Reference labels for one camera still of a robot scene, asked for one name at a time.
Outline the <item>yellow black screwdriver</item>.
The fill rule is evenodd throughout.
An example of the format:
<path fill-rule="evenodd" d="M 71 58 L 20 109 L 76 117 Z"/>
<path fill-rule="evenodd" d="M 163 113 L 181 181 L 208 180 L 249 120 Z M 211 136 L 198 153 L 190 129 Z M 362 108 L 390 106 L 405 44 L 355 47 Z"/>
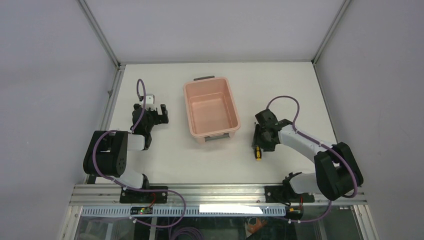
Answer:
<path fill-rule="evenodd" d="M 255 159 L 256 161 L 261 161 L 262 160 L 262 150 L 259 146 L 256 146 L 254 148 L 254 155 L 255 155 Z"/>

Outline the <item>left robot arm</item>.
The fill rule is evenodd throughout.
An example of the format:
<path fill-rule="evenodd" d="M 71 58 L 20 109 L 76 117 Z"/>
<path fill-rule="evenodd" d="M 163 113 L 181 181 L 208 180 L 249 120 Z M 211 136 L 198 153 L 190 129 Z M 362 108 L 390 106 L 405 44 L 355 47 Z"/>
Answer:
<path fill-rule="evenodd" d="M 136 103 L 133 107 L 132 121 L 137 124 L 134 132 L 94 131 L 82 167 L 86 174 L 103 177 L 125 190 L 149 190 L 148 177 L 127 167 L 127 155 L 150 148 L 153 127 L 169 123 L 168 110 L 165 104 L 160 105 L 161 113 L 154 105 L 142 108 Z"/>

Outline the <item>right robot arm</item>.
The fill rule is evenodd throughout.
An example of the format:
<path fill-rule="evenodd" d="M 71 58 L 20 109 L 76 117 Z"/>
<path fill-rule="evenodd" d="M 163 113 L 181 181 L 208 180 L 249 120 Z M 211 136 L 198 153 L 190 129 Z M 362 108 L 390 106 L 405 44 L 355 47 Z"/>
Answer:
<path fill-rule="evenodd" d="M 351 148 L 344 142 L 326 143 L 300 131 L 294 121 L 278 120 L 270 109 L 255 115 L 252 148 L 256 160 L 276 145 L 289 147 L 314 164 L 314 173 L 291 172 L 281 183 L 277 195 L 289 202 L 306 193 L 320 193 L 330 201 L 352 198 L 364 178 Z"/>

